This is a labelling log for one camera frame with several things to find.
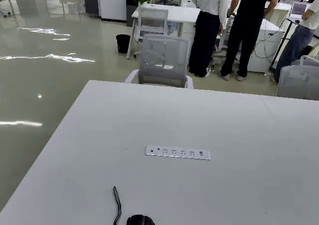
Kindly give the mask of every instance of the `white shirt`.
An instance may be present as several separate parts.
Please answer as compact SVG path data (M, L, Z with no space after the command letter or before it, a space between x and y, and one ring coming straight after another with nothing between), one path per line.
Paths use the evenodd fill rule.
M306 20L301 20L300 25L309 29L316 29L319 26L319 0L315 0L308 9L314 13Z
M203 12L219 15L220 23L224 29L226 28L228 0L192 0L192 2Z

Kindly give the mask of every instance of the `epoxy floor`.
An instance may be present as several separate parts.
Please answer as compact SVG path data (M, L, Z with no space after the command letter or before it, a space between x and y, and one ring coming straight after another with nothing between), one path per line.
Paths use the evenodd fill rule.
M123 23L83 12L83 0L8 0L0 17L0 210L88 80L123 82L139 60L117 53ZM262 73L244 82L212 74L193 78L205 90L275 95Z

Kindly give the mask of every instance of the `electrical outlet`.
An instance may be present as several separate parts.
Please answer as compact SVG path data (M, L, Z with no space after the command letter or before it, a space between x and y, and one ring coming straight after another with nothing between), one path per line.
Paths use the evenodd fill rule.
M205 149L187 149L154 145L147 145L145 147L145 155L210 160L210 152Z

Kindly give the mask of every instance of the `laptop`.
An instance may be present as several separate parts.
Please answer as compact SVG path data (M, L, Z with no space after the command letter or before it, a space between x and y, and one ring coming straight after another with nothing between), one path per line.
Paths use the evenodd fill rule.
M302 20L302 15L306 12L306 10L310 7L311 3L305 2L293 2L291 7L289 19L292 22L300 23Z

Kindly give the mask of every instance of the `blue jeans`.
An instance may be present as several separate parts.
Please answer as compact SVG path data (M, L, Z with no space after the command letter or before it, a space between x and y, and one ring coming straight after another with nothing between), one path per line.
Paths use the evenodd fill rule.
M281 54L275 71L275 80L279 81L280 71L283 67L290 66L292 62L298 60L302 50L311 42L314 31L312 29L298 25L295 32L287 43Z

